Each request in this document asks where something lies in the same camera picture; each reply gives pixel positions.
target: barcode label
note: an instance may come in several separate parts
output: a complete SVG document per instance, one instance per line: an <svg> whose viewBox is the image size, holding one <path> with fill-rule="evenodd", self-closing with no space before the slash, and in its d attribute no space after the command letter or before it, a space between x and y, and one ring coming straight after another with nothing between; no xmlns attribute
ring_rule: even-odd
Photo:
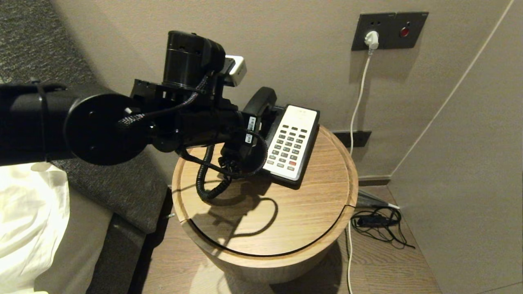
<svg viewBox="0 0 523 294"><path fill-rule="evenodd" d="M256 118L253 117L253 116L251 116L251 117L249 118L249 125L247 126L247 129L248 129L249 131L254 131L254 125L255 125L255 124L256 124Z"/></svg>

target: wooden floor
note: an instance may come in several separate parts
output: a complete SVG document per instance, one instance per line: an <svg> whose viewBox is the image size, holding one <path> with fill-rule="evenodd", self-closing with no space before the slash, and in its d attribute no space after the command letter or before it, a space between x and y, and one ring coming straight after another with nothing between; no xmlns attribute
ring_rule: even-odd
<svg viewBox="0 0 523 294"><path fill-rule="evenodd" d="M395 203L385 186L361 189ZM407 241L417 246L404 221L402 231ZM350 272L355 294L441 293L418 249L398 250L354 230L352 237L354 253ZM345 240L342 234L328 255L296 280L278 285L253 284L227 276L215 267L185 235L176 218L171 218L163 242L153 251L143 293L348 293Z"/></svg>

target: white power cord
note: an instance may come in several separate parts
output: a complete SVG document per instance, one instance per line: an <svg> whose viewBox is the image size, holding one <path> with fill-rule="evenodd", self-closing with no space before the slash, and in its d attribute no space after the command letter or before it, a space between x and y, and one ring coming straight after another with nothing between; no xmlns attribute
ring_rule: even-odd
<svg viewBox="0 0 523 294"><path fill-rule="evenodd" d="M354 118L356 117L356 112L358 112L358 107L361 102L361 97L363 96L363 86L365 85L365 76L367 75L367 69L369 68L371 56L372 55L369 54L369 57L367 57L367 63L365 64L365 69L363 70L363 78L361 79L360 94L358 96L358 102L356 102L356 107L354 108L353 117L350 120L350 155L351 156L353 154L353 148L354 148L354 138L353 138Z"/></svg>
<svg viewBox="0 0 523 294"><path fill-rule="evenodd" d="M372 54L374 53L374 50L378 48L378 32L372 31L368 33L365 36L365 44L369 46L369 57L367 57L367 63L365 63L365 68L363 69L363 77L361 78L361 85L360 85L360 92L358 95L358 101L356 102L356 106L354 108L353 117L350 119L350 155L353 154L353 148L354 148L354 137L353 137L353 126L354 126L354 118L356 117L356 113L358 112L358 107L361 102L361 97L363 96L363 87L365 86L365 76L367 75L367 69L369 68L370 58ZM349 261L347 266L347 286L349 287L349 294L353 294L353 289L350 284L350 263L353 260L353 239L350 235L350 220L347 227L347 235L349 238Z"/></svg>

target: wall switch panel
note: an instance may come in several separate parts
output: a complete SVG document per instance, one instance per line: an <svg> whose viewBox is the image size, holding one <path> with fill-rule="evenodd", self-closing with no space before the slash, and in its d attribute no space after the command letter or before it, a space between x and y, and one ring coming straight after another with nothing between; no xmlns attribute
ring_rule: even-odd
<svg viewBox="0 0 523 294"><path fill-rule="evenodd" d="M365 36L379 34L378 49L413 48L423 29L428 12L360 14L352 51L368 50Z"/></svg>

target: wooden side table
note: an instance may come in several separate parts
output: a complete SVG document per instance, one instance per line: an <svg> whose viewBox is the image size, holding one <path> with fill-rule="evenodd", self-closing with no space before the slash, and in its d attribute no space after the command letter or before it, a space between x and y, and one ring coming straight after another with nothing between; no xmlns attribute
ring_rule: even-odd
<svg viewBox="0 0 523 294"><path fill-rule="evenodd" d="M217 146L213 163L218 164ZM191 154L203 158L205 148ZM211 204L200 200L199 165L180 159L173 202L184 231L220 269L235 277L280 283L306 273L343 233L356 206L358 175L343 144L320 127L300 189L267 176L234 180ZM218 172L209 170L206 189Z"/></svg>

